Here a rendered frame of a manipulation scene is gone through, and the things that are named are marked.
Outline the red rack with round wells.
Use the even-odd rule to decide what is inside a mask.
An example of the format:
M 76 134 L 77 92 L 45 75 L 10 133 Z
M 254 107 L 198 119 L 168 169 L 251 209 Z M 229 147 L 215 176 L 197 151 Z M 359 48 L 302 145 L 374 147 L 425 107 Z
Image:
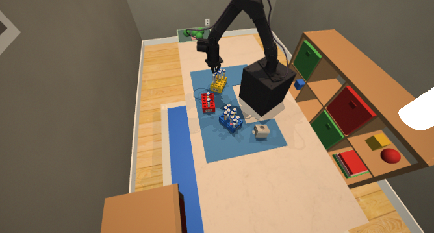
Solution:
M 207 94 L 206 93 L 201 94 L 203 113 L 215 112 L 214 93 L 210 93 L 209 98 L 211 99 L 210 107 L 207 107 Z

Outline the light blue mat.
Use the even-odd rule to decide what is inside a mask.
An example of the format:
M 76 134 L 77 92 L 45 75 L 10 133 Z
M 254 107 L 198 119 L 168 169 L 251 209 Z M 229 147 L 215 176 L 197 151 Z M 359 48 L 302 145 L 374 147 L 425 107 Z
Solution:
M 207 163 L 287 146 L 275 118 L 246 123 L 232 87 L 241 84 L 243 68 L 246 66 L 248 65 L 220 67 L 226 70 L 227 77 L 221 93 L 211 91 L 211 69 L 190 72 Z M 203 113 L 201 94 L 207 92 L 214 93 L 215 112 Z M 231 111 L 237 109 L 235 115 L 243 121 L 234 133 L 219 122 L 219 117 L 228 104 L 231 105 Z M 267 125 L 269 135 L 266 138 L 256 138 L 252 133 L 255 125 Z

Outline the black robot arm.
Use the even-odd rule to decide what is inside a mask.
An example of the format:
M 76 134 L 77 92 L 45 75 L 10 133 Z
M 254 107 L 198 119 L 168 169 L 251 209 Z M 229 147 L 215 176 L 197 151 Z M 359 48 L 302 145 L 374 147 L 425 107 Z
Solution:
M 198 38 L 197 51 L 206 53 L 209 61 L 210 54 L 214 56 L 218 55 L 218 41 L 221 39 L 223 33 L 231 22 L 233 22 L 242 10 L 249 15 L 250 19 L 252 18 L 264 48 L 266 59 L 259 60 L 259 65 L 263 68 L 272 82 L 282 81 L 283 77 L 277 70 L 279 62 L 277 59 L 277 45 L 272 38 L 266 15 L 263 13 L 264 5 L 262 0 L 233 0 L 217 24 L 212 28 L 209 37 L 207 39 Z

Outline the blue tube rack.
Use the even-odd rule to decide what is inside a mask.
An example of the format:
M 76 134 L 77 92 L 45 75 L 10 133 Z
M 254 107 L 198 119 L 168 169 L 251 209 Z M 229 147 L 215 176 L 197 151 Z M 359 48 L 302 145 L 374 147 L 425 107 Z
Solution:
M 233 125 L 230 125 L 230 113 L 229 113 L 229 118 L 227 117 L 227 120 L 224 120 L 224 114 L 222 114 L 219 117 L 219 122 L 223 124 L 227 129 L 229 129 L 232 133 L 234 133 L 237 129 L 239 129 L 242 126 L 243 121 L 241 119 L 239 119 L 239 121 L 238 121 L 238 125 L 236 125 L 235 128 L 233 128 Z

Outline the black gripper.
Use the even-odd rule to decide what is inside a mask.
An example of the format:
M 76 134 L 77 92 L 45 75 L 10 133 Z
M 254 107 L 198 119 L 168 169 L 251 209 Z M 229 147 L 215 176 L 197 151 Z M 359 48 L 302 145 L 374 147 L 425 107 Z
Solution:
M 211 68 L 211 71 L 213 71 L 212 73 L 214 73 L 214 68 L 217 73 L 217 71 L 221 67 L 221 63 L 223 63 L 223 59 L 219 56 L 219 54 L 216 56 L 210 54 L 210 61 L 208 59 L 205 59 L 205 62 Z

